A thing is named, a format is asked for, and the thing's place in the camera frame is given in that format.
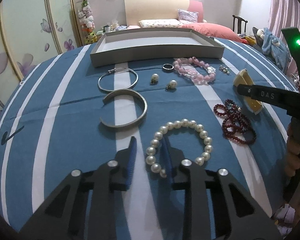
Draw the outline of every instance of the pink curtain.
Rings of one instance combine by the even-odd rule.
[[[297,27],[300,31],[300,3],[298,0],[272,0],[269,29],[285,41],[281,29],[286,27]],[[296,70],[296,63],[292,60],[287,75]]]

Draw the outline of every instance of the silver ring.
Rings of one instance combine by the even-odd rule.
[[[172,72],[173,69],[174,69],[174,66],[171,65],[171,64],[164,64],[164,65],[162,66],[162,68],[163,68],[165,71],[167,71],[167,72]]]
[[[106,122],[104,122],[102,120],[101,117],[100,117],[100,122],[109,128],[115,128],[115,129],[122,129],[122,128],[126,129],[126,128],[130,128],[134,125],[139,125],[139,123],[141,123],[143,118],[146,116],[146,112],[148,110],[147,101],[145,100],[145,98],[142,95],[140,95],[138,92],[135,92],[134,90],[118,89],[118,90],[115,90],[115,91],[107,94],[106,97],[103,99],[103,103],[106,104],[110,101],[111,98],[114,98],[114,97],[120,96],[120,95],[132,96],[132,97],[138,98],[140,101],[142,101],[143,105],[144,105],[143,113],[136,120],[133,120],[132,122],[129,122],[126,124],[121,124],[121,125],[107,124]]]
[[[107,75],[110,75],[110,74],[112,74],[112,73],[114,73],[114,72],[117,72],[117,71],[123,72],[123,71],[126,71],[126,70],[128,70],[129,72],[132,72],[133,74],[135,74],[135,75],[136,75],[136,80],[135,80],[135,82],[134,82],[133,84],[131,84],[130,86],[128,86],[128,87],[126,87],[126,88],[124,88],[124,89],[133,88],[133,87],[136,85],[136,83],[138,82],[138,79],[139,79],[138,74],[137,74],[135,71],[133,71],[132,69],[130,69],[130,68],[127,68],[127,67],[120,67],[120,68],[114,68],[114,69],[108,70],[108,72],[106,72],[105,74],[103,74],[103,75],[99,78],[99,80],[98,80],[98,87],[99,87],[99,89],[100,89],[100,90],[103,90],[103,91],[106,91],[106,92],[113,92],[113,91],[115,91],[115,90],[108,90],[108,89],[102,88],[102,87],[100,86],[100,80],[101,80],[103,77],[105,77],[105,76],[107,76]]]

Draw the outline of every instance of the pink beaded bracelet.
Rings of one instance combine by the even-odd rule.
[[[183,66],[194,64],[195,66],[201,67],[205,69],[208,75],[203,76],[198,71],[194,69],[184,68]],[[204,61],[199,61],[196,57],[190,58],[178,58],[172,64],[174,69],[178,71],[180,75],[184,75],[185,77],[191,78],[194,83],[208,83],[210,81],[214,81],[216,79],[215,68],[211,67],[209,64]]]

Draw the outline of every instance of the wooden chair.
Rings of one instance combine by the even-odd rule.
[[[242,19],[242,18],[239,17],[239,16],[233,15],[232,17],[233,17],[233,28],[232,28],[232,30],[234,31],[234,23],[235,23],[235,19],[238,19],[238,34],[241,34],[241,24],[242,24],[242,22],[245,22],[245,25],[244,25],[244,32],[246,32],[248,21]]]

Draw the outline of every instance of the human hand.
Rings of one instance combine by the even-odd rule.
[[[291,124],[288,126],[287,135],[287,164],[284,170],[289,177],[293,177],[296,170],[300,169],[300,159],[298,157],[300,145],[293,139]]]

